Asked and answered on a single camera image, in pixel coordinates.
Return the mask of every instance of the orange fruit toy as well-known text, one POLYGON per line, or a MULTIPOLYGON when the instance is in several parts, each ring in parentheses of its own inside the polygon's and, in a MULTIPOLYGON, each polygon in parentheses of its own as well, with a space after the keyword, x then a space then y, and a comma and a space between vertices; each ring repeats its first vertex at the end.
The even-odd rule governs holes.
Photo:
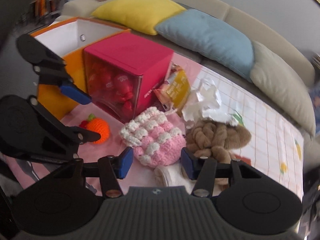
POLYGON ((106 140, 108 140, 108 138, 110 137, 110 127, 108 123, 101 118, 95 117, 93 114, 90 114, 87 122, 83 121, 80 127, 93 132, 97 132, 101 135, 100 140, 92 143, 95 143, 95 144, 103 143, 106 140))

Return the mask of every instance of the brown plush toy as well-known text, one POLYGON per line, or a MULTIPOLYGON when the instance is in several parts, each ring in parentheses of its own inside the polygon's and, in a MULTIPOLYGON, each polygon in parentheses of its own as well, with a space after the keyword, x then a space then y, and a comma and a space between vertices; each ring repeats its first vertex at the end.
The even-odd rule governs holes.
MULTIPOLYGON (((198 121, 186 134, 187 148, 196 157, 213 157, 218 163, 230 164, 234 155, 229 151, 246 146, 251 133, 243 126, 230 126, 212 120, 198 121)), ((217 179, 219 185, 228 179, 217 179)))

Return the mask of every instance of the crumpled tissue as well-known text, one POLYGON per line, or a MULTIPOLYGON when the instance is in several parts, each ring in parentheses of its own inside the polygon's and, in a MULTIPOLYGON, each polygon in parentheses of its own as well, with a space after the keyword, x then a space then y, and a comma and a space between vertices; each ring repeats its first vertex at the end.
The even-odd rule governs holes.
POLYGON ((238 125, 238 120, 223 111, 219 90, 213 79, 203 78, 199 87, 190 92, 189 98, 182 109, 182 115, 188 128, 192 127, 199 119, 210 118, 232 126, 238 125))

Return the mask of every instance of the yellow pillow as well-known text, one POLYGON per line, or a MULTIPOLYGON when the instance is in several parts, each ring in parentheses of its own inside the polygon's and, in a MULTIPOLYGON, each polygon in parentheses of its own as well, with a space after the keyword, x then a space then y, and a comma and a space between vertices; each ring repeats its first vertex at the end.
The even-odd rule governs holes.
POLYGON ((186 9, 171 0, 113 0, 97 8, 92 16, 157 35, 154 27, 186 9))

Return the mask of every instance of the orange box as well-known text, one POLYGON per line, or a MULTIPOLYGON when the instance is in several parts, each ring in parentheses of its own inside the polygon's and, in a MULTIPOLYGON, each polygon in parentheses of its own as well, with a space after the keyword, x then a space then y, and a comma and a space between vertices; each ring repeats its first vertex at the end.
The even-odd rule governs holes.
MULTIPOLYGON (((74 17, 34 32, 32 36, 67 62, 65 69, 74 84, 87 92, 84 48, 107 37, 130 31, 106 21, 74 17)), ((78 105, 52 85, 40 84, 37 98, 59 120, 78 105)))

